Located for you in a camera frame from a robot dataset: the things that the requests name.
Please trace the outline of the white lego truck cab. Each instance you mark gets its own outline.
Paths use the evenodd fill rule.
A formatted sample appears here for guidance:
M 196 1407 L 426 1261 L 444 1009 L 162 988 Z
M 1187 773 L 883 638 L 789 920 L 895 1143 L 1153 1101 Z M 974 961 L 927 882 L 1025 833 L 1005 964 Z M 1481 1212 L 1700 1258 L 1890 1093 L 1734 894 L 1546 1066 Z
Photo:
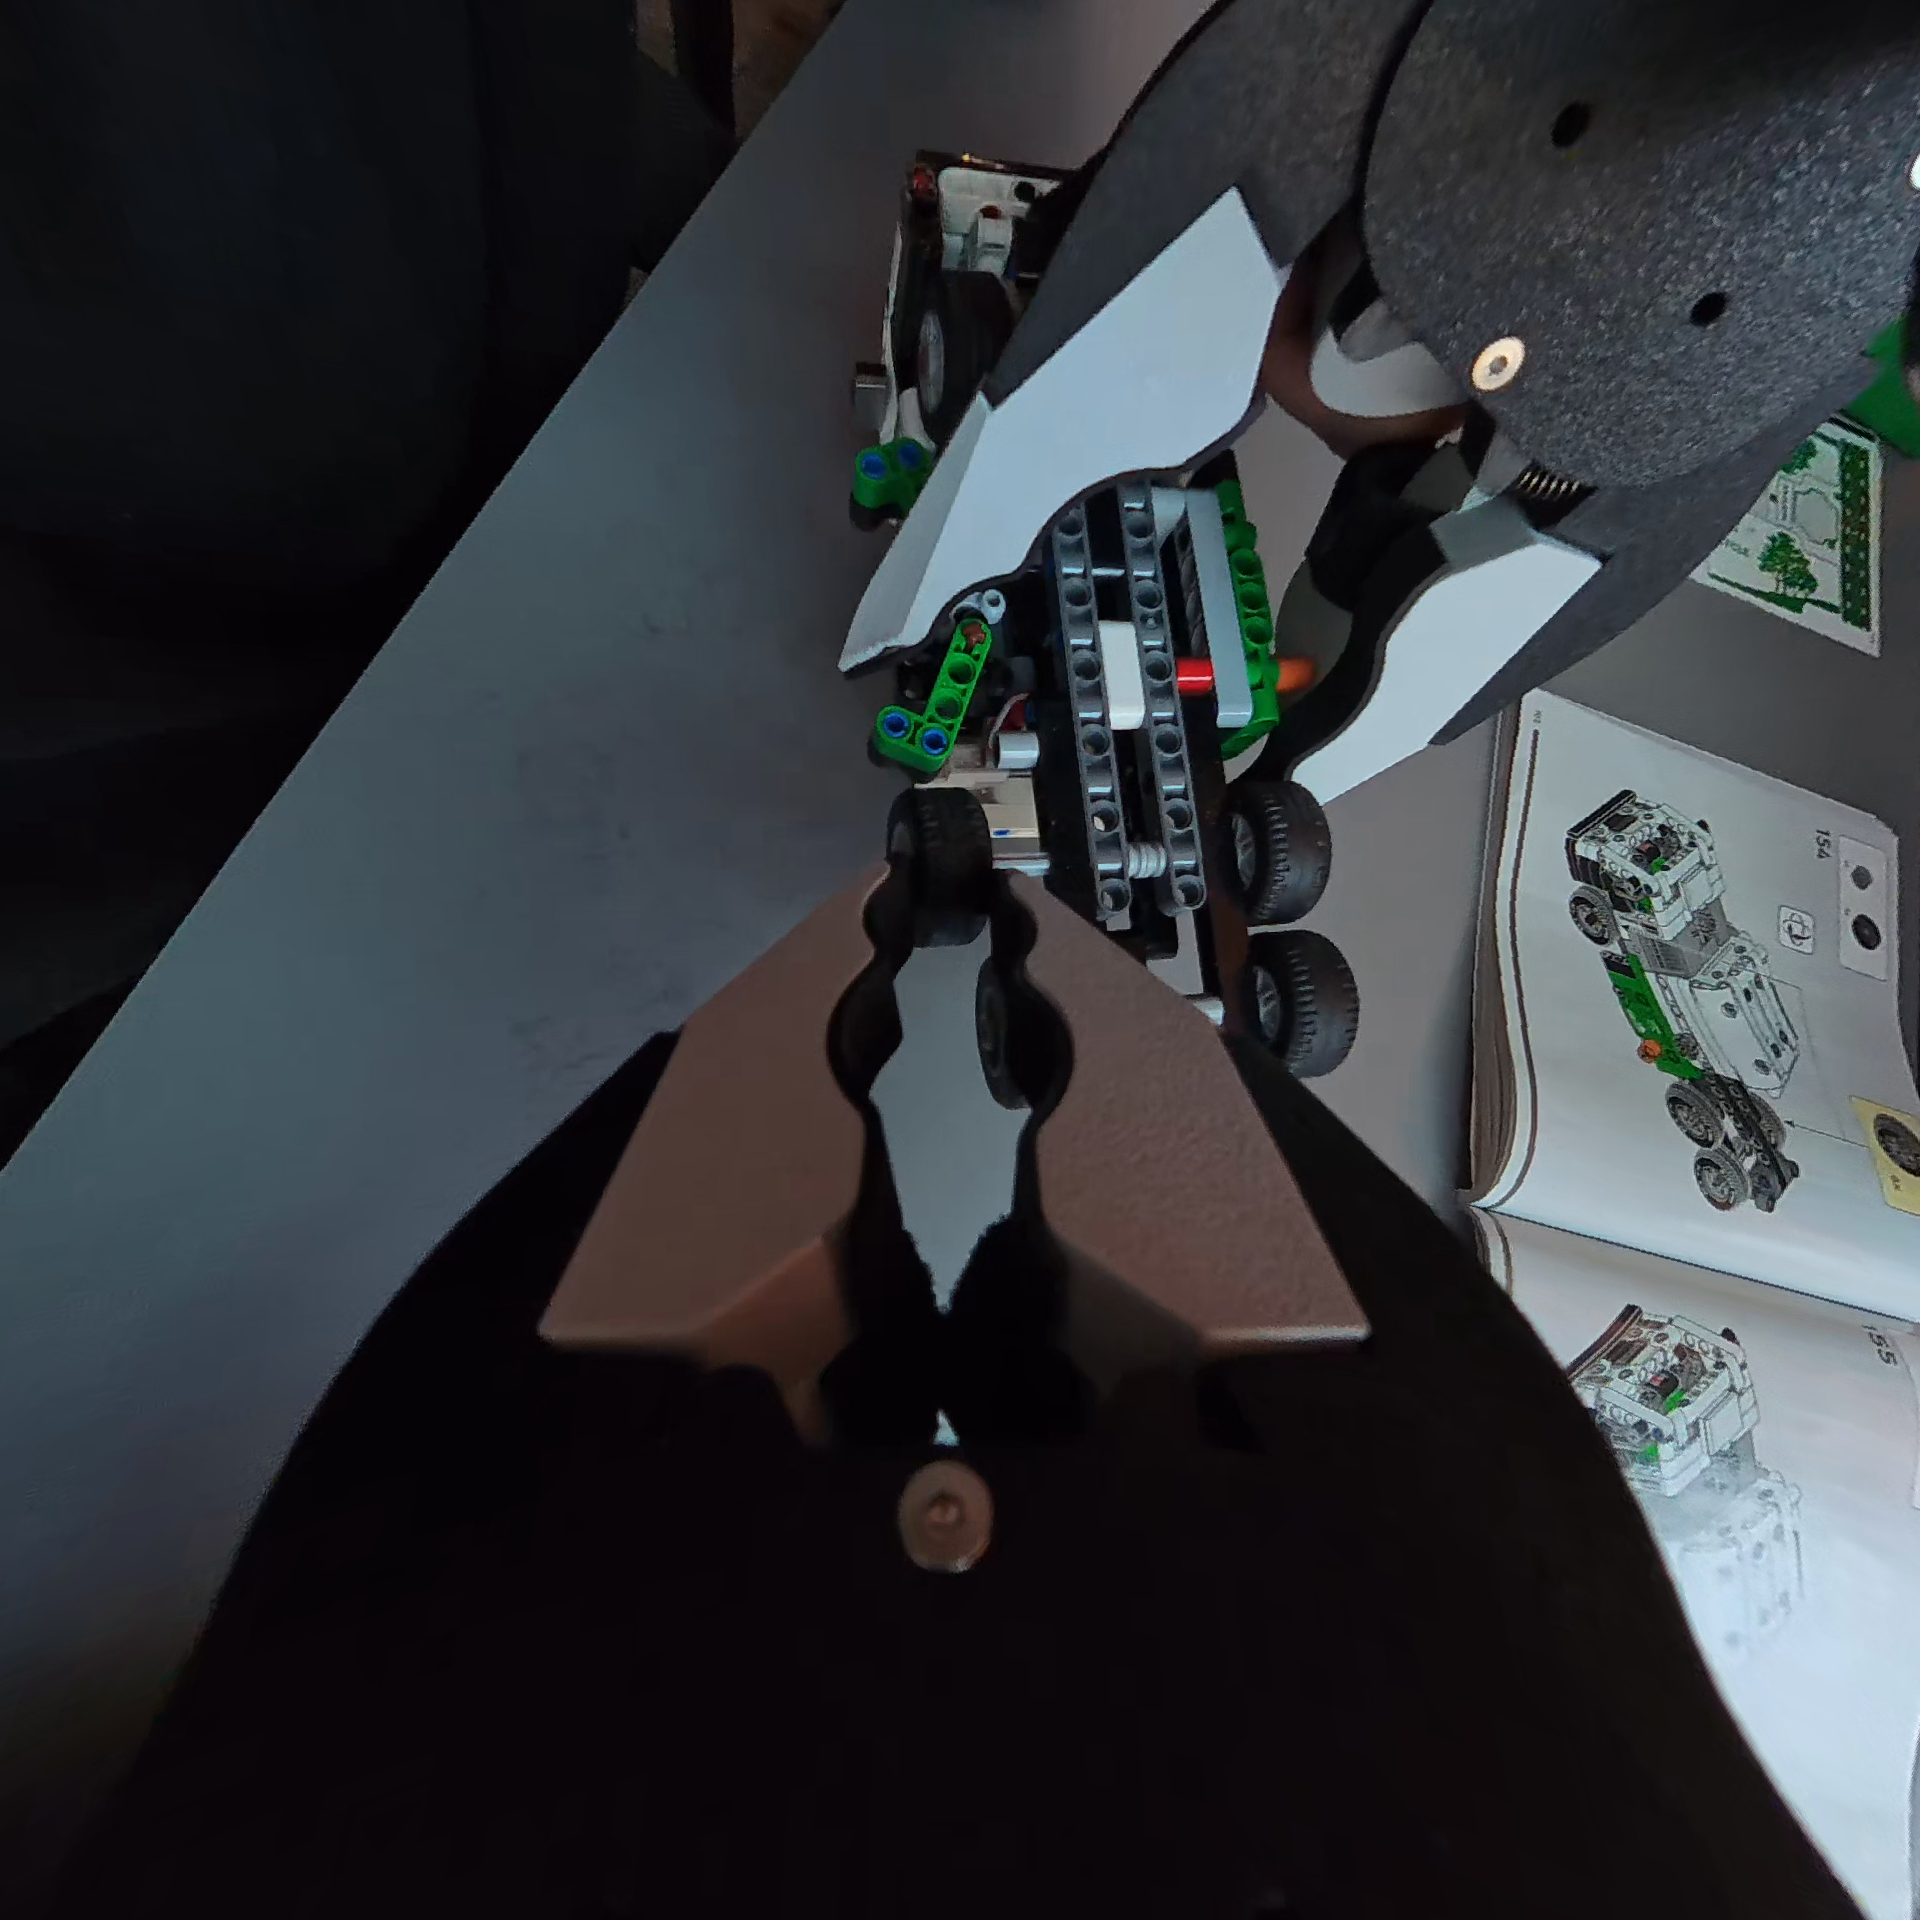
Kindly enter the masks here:
M 853 370 L 859 530 L 905 516 L 1028 305 L 1091 168 L 922 150 L 902 183 L 881 358 Z

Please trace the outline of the lego instruction booklet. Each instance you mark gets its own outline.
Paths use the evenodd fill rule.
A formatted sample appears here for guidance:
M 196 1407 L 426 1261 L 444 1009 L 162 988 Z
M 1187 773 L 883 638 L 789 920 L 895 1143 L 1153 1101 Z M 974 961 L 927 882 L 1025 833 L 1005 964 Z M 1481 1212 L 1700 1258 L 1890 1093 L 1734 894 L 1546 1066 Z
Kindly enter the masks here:
M 1782 1796 L 1915 1914 L 1917 1110 L 1898 841 L 1534 694 L 1502 725 L 1473 1189 Z

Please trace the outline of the lego truck chassis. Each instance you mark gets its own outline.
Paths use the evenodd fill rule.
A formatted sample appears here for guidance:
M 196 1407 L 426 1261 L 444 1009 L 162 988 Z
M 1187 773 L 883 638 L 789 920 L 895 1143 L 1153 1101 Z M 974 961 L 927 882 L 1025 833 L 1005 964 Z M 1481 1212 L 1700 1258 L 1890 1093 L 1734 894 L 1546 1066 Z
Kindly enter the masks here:
M 905 826 L 1038 877 L 1217 1024 L 1295 1077 L 1354 1050 L 1361 996 L 1301 928 L 1329 888 L 1325 810 L 1252 758 L 1310 660 L 1275 646 L 1229 453 L 1073 503 L 1038 552 L 961 593 L 895 660 L 869 753 L 927 790 Z

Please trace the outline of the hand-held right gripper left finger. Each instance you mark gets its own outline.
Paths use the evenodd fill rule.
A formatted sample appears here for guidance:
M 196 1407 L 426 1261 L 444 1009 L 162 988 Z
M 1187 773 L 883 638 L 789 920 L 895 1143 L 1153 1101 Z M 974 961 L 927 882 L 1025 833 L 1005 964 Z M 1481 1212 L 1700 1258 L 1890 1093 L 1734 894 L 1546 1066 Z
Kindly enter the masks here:
M 810 1437 L 932 1442 L 945 1322 L 873 1106 L 911 866 L 819 905 L 684 1021 L 542 1318 L 565 1350 L 751 1366 Z

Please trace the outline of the green printed card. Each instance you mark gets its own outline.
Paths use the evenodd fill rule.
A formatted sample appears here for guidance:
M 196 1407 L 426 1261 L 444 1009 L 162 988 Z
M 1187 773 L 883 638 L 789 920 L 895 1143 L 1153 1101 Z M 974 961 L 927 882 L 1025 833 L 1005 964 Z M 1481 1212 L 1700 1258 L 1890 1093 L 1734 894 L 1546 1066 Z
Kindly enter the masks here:
M 1878 655 L 1882 441 L 1826 420 L 1691 578 Z

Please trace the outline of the green plastic part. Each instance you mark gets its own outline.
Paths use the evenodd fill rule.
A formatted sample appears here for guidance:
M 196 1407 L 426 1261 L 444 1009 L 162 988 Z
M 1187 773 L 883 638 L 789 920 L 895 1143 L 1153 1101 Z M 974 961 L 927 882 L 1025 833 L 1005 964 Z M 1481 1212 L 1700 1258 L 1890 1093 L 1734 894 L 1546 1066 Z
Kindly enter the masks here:
M 1906 376 L 1906 321 L 1887 325 L 1867 346 L 1874 364 L 1871 383 L 1850 402 L 1845 413 L 1865 432 L 1878 436 L 1906 456 L 1917 456 L 1917 407 Z

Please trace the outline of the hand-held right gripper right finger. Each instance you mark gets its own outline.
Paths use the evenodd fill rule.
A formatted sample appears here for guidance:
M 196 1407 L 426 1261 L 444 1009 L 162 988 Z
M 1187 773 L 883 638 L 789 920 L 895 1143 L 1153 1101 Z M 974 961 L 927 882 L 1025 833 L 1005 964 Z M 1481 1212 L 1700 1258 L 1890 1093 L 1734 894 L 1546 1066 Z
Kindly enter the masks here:
M 993 966 L 1028 1114 L 1014 1206 L 946 1316 L 965 1446 L 1076 1434 L 1130 1375 L 1366 1337 L 1202 1012 L 1027 874 L 998 886 Z

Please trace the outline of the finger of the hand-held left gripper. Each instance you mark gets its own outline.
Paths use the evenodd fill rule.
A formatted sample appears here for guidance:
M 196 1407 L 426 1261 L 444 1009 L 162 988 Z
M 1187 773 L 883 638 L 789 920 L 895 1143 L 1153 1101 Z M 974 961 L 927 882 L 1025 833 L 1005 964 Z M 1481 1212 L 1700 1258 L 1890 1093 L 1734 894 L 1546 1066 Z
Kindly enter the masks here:
M 1275 767 L 1329 801 L 1425 751 L 1597 566 L 1481 496 L 1455 446 L 1354 456 L 1298 572 L 1347 638 L 1284 710 Z
M 1229 186 L 1010 397 L 975 396 L 862 593 L 841 672 L 919 644 L 1076 498 L 1189 466 L 1236 432 L 1284 284 Z

